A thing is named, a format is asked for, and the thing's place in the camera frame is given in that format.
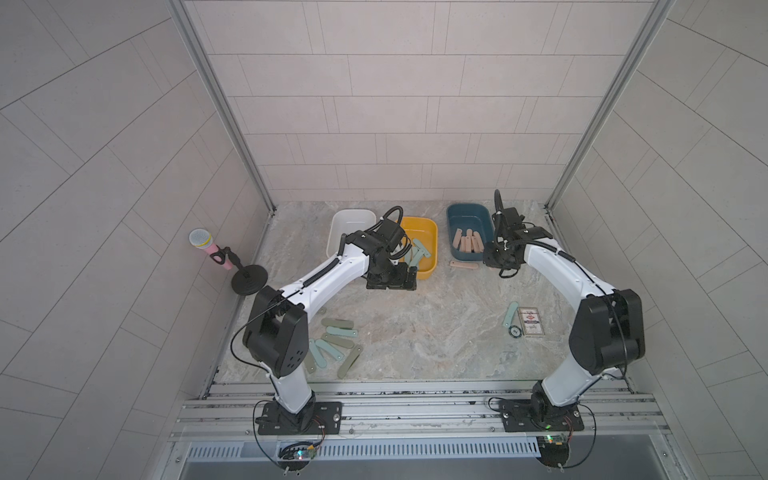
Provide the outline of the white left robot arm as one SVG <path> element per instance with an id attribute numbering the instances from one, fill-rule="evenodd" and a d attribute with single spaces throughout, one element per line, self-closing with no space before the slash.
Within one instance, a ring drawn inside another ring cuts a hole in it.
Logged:
<path id="1" fill-rule="evenodd" d="M 302 363 L 310 351 L 309 323 L 321 307 L 358 278 L 369 290 L 417 288 L 417 268 L 402 260 L 411 250 L 402 220 L 403 208 L 394 206 L 373 226 L 343 234 L 336 255 L 308 274 L 256 293 L 242 343 L 275 389 L 267 405 L 291 427 L 303 431 L 314 423 L 316 397 Z"/>

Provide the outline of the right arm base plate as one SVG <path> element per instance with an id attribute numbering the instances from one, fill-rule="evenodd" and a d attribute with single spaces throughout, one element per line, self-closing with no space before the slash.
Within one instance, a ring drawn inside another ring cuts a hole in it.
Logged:
<path id="1" fill-rule="evenodd" d="M 576 404 L 552 406 L 544 400 L 500 400 L 498 410 L 507 433 L 580 432 L 585 429 Z"/>

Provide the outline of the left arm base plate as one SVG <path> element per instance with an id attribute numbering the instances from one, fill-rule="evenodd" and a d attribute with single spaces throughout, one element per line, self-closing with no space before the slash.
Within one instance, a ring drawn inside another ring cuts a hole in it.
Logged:
<path id="1" fill-rule="evenodd" d="M 263 436 L 336 435 L 340 431 L 342 402 L 310 402 L 293 414 L 272 400 L 256 419 L 257 433 Z"/>

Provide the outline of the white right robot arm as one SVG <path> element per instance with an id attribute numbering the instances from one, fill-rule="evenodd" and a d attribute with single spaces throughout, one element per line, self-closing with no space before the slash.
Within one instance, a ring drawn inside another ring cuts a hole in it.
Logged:
<path id="1" fill-rule="evenodd" d="M 542 274 L 571 304 L 575 319 L 569 353 L 559 367 L 532 388 L 528 401 L 504 407 L 524 414 L 538 429 L 573 424 L 580 397 L 604 376 L 624 380 L 628 366 L 646 351 L 642 301 L 631 289 L 618 290 L 588 271 L 546 229 L 525 220 L 495 199 L 494 233 L 483 262 L 514 277 L 524 265 Z"/>

